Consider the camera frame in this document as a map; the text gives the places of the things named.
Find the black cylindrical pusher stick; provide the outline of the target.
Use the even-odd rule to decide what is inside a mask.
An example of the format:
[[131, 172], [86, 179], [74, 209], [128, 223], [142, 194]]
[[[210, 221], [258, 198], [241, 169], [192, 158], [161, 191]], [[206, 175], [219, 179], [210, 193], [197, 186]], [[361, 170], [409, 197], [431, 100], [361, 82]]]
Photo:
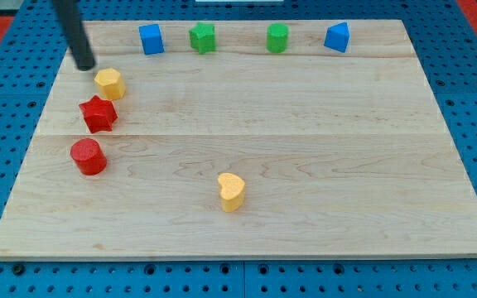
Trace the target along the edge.
[[75, 0], [51, 0], [51, 3], [77, 69], [81, 71], [93, 69], [95, 67], [94, 53], [84, 29], [77, 2]]

